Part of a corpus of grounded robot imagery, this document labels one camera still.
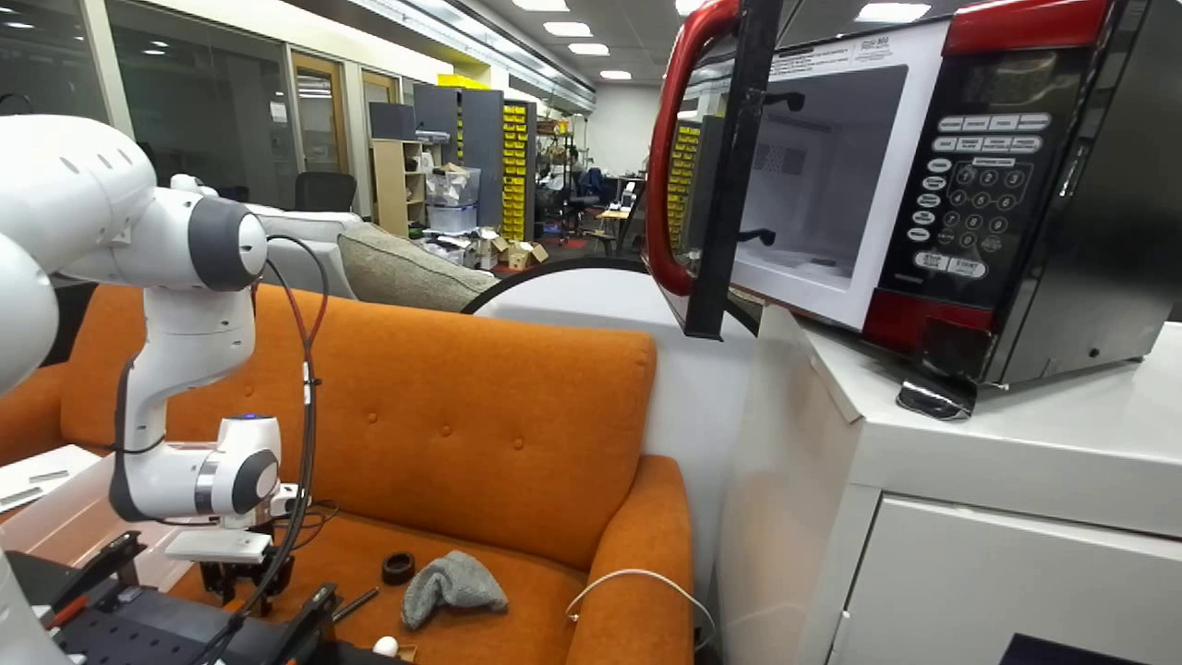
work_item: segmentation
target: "microwave control panel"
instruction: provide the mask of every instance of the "microwave control panel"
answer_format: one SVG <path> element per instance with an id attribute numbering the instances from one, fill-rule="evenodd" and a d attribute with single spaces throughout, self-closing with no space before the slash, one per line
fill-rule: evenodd
<path id="1" fill-rule="evenodd" d="M 1083 68 L 1079 50 L 941 68 L 882 287 L 999 303 L 1037 234 Z"/>

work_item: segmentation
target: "couch armrest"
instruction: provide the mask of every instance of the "couch armrest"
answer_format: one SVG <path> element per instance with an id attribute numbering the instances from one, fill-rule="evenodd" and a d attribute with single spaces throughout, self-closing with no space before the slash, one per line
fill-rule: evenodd
<path id="1" fill-rule="evenodd" d="M 0 467 L 64 442 L 67 361 L 0 394 Z"/>
<path id="2" fill-rule="evenodd" d="M 631 496 L 606 524 L 590 579 L 612 568 L 654 568 L 696 590 L 691 502 L 674 459 L 646 455 Z M 691 665 L 696 607 L 646 575 L 616 575 L 599 582 L 585 607 L 564 654 L 569 665 Z"/>

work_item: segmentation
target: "window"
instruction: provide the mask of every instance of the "window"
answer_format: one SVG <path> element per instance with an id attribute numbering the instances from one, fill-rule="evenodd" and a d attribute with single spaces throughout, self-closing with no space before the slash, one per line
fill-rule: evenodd
<path id="1" fill-rule="evenodd" d="M 399 82 L 367 69 L 367 103 L 399 103 Z"/>
<path id="2" fill-rule="evenodd" d="M 0 116 L 104 118 L 77 0 L 0 0 Z"/>
<path id="3" fill-rule="evenodd" d="M 138 139 L 161 181 L 196 173 L 229 198 L 297 207 L 282 42 L 135 0 L 112 5 L 112 28 Z"/>

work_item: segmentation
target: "black pole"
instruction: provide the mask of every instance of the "black pole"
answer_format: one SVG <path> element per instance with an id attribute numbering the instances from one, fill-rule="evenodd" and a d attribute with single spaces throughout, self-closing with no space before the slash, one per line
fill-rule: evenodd
<path id="1" fill-rule="evenodd" d="M 701 266 L 689 303 L 689 335 L 720 335 L 737 245 L 742 224 L 749 160 L 764 118 L 768 69 L 775 56 L 782 0 L 739 5 L 739 47 L 729 97 L 723 151 L 712 177 L 711 220 L 701 235 Z"/>

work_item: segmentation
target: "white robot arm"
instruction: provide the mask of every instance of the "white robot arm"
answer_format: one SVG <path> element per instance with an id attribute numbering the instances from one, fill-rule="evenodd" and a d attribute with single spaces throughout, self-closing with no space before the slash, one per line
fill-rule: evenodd
<path id="1" fill-rule="evenodd" d="M 112 505 L 131 517 L 249 513 L 277 484 L 275 418 L 222 420 L 215 447 L 165 442 L 165 399 L 252 358 L 249 283 L 268 234 L 249 207 L 177 181 L 89 118 L 0 118 L 0 390 L 56 335 L 51 274 L 146 287 L 149 342 L 122 379 Z"/>

